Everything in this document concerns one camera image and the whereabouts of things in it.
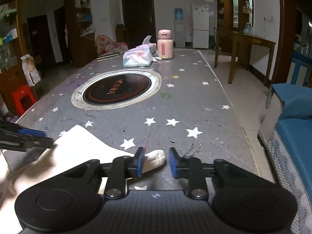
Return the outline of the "cream white garment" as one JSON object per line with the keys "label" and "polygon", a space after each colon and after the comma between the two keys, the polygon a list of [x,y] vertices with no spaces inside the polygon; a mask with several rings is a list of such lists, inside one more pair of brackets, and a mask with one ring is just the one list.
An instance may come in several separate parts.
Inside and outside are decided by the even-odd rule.
{"label": "cream white garment", "polygon": [[22,230],[14,203],[29,187],[89,160],[110,163],[117,157],[132,155],[106,145],[79,125],[65,132],[55,143],[54,149],[45,150],[36,161],[15,172],[9,170],[7,157],[1,153],[1,233]]}

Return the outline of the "red plastic stool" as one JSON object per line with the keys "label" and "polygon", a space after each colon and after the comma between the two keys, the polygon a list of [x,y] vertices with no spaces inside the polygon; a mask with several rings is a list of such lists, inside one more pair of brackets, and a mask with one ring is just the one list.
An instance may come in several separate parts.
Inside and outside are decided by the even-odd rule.
{"label": "red plastic stool", "polygon": [[22,116],[37,102],[28,85],[22,85],[17,88],[17,90],[11,92],[11,97],[13,99],[16,112],[19,116]]}

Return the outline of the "white milk carton box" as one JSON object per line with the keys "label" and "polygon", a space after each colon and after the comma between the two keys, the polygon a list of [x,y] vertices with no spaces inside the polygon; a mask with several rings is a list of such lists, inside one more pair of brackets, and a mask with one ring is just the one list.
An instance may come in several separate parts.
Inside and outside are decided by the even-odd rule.
{"label": "white milk carton box", "polygon": [[28,86],[33,87],[41,81],[40,74],[35,66],[35,62],[32,56],[26,54],[21,57],[22,69],[27,80]]}

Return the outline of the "grey star patterned tablecloth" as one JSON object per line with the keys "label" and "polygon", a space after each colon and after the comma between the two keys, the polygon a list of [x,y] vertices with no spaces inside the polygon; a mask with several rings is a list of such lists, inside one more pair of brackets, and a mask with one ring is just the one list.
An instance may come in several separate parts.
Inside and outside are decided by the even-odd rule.
{"label": "grey star patterned tablecloth", "polygon": [[[144,101],[111,110],[80,109],[71,103],[72,94],[83,83],[122,67],[121,57],[86,65],[40,99],[19,124],[43,130],[55,140],[79,125],[106,145],[125,152],[134,153],[138,147],[147,152],[174,147],[181,155],[203,162],[225,159],[257,172],[235,109],[199,51],[177,50],[172,60],[142,68],[162,78],[159,91]],[[42,153],[5,151],[4,156],[15,172]]]}

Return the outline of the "round black induction cooker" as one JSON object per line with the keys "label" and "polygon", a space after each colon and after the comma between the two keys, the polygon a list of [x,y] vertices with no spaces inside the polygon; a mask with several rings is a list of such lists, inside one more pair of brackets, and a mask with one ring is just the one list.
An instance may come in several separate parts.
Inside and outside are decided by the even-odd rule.
{"label": "round black induction cooker", "polygon": [[153,70],[109,71],[79,86],[71,96],[71,103],[86,110],[123,108],[152,97],[161,84],[161,75]]}

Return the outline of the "blue covered sofa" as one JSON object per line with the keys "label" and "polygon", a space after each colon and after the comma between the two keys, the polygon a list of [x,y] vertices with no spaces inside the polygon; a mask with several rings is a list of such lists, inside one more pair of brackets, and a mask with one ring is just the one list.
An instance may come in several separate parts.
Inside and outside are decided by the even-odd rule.
{"label": "blue covered sofa", "polygon": [[311,233],[311,89],[274,84],[258,131],[280,185],[296,198],[292,233]]}

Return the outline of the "tissue pack in plastic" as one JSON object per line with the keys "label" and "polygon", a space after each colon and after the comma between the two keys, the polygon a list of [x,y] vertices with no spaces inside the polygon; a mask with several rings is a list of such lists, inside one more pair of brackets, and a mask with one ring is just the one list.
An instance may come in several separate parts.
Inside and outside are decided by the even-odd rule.
{"label": "tissue pack in plastic", "polygon": [[157,50],[157,44],[151,43],[151,35],[148,35],[141,45],[127,50],[123,54],[124,68],[150,66],[153,61],[153,53]]}

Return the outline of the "dark wooden shelf cabinet left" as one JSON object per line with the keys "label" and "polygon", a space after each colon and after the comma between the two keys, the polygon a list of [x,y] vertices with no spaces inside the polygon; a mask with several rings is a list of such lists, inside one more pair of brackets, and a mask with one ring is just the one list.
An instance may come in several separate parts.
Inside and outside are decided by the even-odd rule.
{"label": "dark wooden shelf cabinet left", "polygon": [[18,114],[11,92],[28,85],[21,60],[26,54],[41,77],[30,87],[36,99],[52,70],[93,61],[91,0],[1,0],[1,101],[13,115]]}

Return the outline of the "pink patterned child seat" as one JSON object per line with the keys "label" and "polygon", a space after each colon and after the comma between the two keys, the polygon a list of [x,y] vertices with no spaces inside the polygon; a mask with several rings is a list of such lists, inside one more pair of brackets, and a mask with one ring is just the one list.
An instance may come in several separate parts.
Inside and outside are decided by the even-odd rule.
{"label": "pink patterned child seat", "polygon": [[110,37],[106,35],[99,35],[96,38],[97,54],[100,56],[107,53],[122,52],[128,50],[126,43],[115,43]]}

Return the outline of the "pink thermos jug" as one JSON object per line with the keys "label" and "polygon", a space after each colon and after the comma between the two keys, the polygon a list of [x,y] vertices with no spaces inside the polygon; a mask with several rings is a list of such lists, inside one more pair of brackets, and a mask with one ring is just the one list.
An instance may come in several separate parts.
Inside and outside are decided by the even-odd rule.
{"label": "pink thermos jug", "polygon": [[172,59],[174,57],[174,42],[170,30],[160,30],[158,32],[158,55],[161,59]]}

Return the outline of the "dark wooden side table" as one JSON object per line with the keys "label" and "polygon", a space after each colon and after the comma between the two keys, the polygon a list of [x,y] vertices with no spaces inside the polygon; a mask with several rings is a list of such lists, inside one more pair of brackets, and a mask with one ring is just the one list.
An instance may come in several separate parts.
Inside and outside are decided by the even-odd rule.
{"label": "dark wooden side table", "polygon": [[216,30],[214,68],[217,68],[218,66],[219,44],[221,42],[221,39],[225,37],[229,37],[232,40],[232,54],[230,61],[229,78],[227,83],[231,84],[233,82],[236,61],[243,61],[243,66],[246,70],[249,70],[252,45],[258,45],[260,47],[265,47],[269,49],[269,58],[263,80],[263,84],[268,87],[270,85],[269,75],[271,72],[274,48],[276,43],[258,36],[248,35],[235,31],[226,31],[218,28]]}

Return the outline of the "white refrigerator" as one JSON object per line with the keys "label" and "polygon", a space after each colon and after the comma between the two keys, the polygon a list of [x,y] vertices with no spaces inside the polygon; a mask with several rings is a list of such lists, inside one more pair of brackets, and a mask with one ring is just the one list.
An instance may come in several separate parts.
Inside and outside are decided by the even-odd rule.
{"label": "white refrigerator", "polygon": [[192,47],[194,49],[208,49],[209,47],[209,6],[192,5]]}

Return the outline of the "water dispenser with blue bottle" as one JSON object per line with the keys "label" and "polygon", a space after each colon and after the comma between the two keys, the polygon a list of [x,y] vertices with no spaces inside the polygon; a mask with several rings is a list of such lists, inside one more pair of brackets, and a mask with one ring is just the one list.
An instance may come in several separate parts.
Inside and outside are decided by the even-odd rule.
{"label": "water dispenser with blue bottle", "polygon": [[185,47],[185,26],[183,19],[183,9],[176,8],[175,9],[175,46],[176,48],[184,48]]}

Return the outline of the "dark wooden door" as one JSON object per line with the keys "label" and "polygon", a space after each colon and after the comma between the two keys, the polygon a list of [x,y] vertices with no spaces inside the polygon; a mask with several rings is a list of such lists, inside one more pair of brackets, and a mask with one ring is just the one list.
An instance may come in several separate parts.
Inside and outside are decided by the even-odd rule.
{"label": "dark wooden door", "polygon": [[135,48],[150,35],[156,43],[154,0],[122,0],[123,20],[128,31],[128,47]]}

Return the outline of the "dark wooden display cabinet right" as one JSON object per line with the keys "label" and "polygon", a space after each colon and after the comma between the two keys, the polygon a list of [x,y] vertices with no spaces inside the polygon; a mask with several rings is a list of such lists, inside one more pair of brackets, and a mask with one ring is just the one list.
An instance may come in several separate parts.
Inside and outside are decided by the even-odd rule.
{"label": "dark wooden display cabinet right", "polygon": [[232,52],[233,33],[242,33],[247,23],[253,23],[252,0],[217,0],[216,32],[221,51]]}

